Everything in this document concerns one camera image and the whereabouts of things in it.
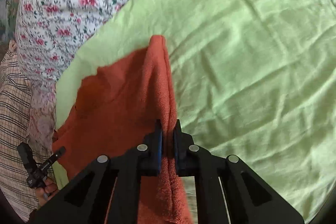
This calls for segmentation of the person's left hand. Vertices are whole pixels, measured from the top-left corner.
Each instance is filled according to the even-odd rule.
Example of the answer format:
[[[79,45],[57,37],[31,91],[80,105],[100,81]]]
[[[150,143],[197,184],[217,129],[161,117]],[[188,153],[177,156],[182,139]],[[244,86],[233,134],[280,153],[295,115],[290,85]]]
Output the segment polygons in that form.
[[[51,178],[48,177],[45,179],[45,185],[44,187],[35,189],[35,194],[40,206],[44,206],[59,192],[57,184]]]

